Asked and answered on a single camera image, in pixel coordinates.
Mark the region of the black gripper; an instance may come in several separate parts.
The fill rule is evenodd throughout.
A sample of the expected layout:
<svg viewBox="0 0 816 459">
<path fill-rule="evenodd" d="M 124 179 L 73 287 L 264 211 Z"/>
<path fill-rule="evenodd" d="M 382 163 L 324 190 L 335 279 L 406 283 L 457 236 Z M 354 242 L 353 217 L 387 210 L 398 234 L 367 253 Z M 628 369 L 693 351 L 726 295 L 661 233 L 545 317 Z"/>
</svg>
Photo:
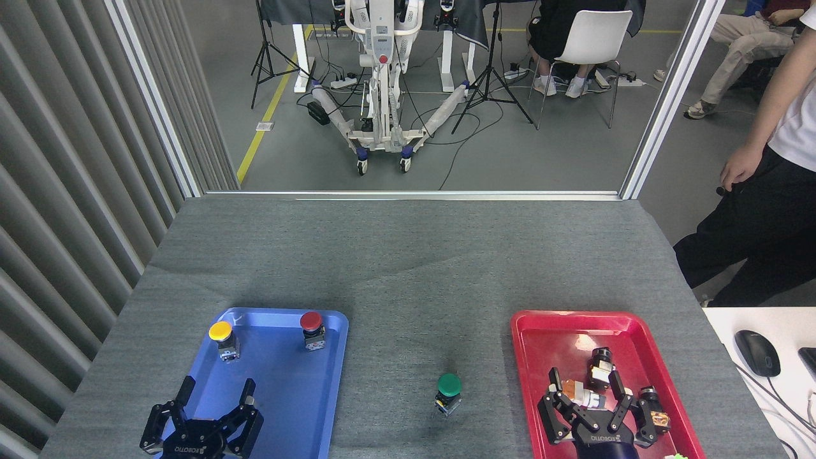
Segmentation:
<svg viewBox="0 0 816 459">
<path fill-rule="evenodd" d="M 140 447 L 149 455 L 163 452 L 163 458 L 250 458 L 263 425 L 263 416 L 254 406 L 256 382 L 247 379 L 235 409 L 216 420 L 187 421 L 187 402 L 196 381 L 185 377 L 178 394 L 165 404 L 154 405 L 149 414 Z M 167 420 L 175 432 L 163 441 Z"/>
<path fill-rule="evenodd" d="M 653 413 L 664 410 L 652 384 L 641 388 L 640 398 L 636 398 L 625 391 L 620 373 L 611 371 L 609 385 L 617 404 L 609 429 L 603 425 L 598 432 L 592 432 L 587 411 L 565 394 L 558 369 L 551 368 L 548 375 L 551 388 L 540 399 L 538 410 L 550 444 L 574 441 L 578 458 L 638 458 L 635 444 L 650 447 L 656 443 L 660 430 Z M 636 422 L 634 435 L 623 423 L 628 412 L 633 413 Z"/>
</svg>

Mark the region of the person's hand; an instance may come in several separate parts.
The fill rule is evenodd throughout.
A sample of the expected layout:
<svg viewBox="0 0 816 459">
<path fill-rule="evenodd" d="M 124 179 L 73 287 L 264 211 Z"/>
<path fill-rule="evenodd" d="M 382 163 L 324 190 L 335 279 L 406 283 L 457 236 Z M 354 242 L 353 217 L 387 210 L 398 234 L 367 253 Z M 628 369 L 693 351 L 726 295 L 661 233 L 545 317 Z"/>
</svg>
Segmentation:
<svg viewBox="0 0 816 459">
<path fill-rule="evenodd" d="M 746 143 L 732 152 L 720 172 L 720 185 L 725 191 L 731 192 L 734 184 L 746 181 L 757 171 L 763 157 L 763 149 L 763 143 L 758 145 Z"/>
</svg>

